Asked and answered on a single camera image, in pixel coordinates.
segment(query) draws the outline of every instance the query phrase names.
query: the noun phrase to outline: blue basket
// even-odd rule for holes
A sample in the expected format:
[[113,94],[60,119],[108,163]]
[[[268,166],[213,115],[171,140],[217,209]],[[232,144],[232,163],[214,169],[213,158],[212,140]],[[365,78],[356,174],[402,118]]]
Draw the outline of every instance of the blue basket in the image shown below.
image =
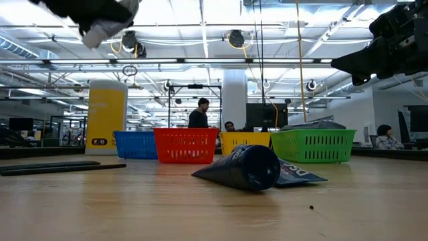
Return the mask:
[[114,138],[120,158],[158,159],[152,131],[115,131]]

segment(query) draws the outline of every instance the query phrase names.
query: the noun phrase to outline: wooden table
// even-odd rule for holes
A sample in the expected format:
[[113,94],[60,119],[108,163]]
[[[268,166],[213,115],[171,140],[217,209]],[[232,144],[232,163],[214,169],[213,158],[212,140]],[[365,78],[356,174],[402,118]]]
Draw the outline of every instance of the wooden table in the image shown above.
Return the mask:
[[[118,162],[75,155],[0,164],[81,160]],[[330,181],[259,194],[191,177],[198,165],[127,163],[0,177],[1,240],[428,240],[425,162],[301,165]]]

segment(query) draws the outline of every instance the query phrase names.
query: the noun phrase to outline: yellow sign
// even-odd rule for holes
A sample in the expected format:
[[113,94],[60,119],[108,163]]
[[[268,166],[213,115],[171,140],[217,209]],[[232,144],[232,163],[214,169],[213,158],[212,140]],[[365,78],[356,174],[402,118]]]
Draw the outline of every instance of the yellow sign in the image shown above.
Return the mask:
[[124,101],[124,91],[90,91],[86,148],[116,149],[113,132],[124,130]]

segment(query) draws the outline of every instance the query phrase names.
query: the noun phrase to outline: woman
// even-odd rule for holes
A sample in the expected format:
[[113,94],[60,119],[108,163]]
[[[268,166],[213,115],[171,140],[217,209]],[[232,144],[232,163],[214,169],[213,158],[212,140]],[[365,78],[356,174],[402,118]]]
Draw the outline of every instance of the woman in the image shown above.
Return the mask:
[[404,145],[393,137],[393,129],[389,125],[381,125],[377,129],[376,146],[378,149],[399,150],[404,149]]

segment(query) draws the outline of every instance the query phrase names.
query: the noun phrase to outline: yellow basket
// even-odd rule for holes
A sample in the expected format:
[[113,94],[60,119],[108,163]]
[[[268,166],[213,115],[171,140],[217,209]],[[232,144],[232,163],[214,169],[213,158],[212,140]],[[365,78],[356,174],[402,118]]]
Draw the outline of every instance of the yellow basket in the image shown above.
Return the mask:
[[220,133],[221,152],[223,156],[232,153],[237,145],[263,145],[269,147],[270,133]]

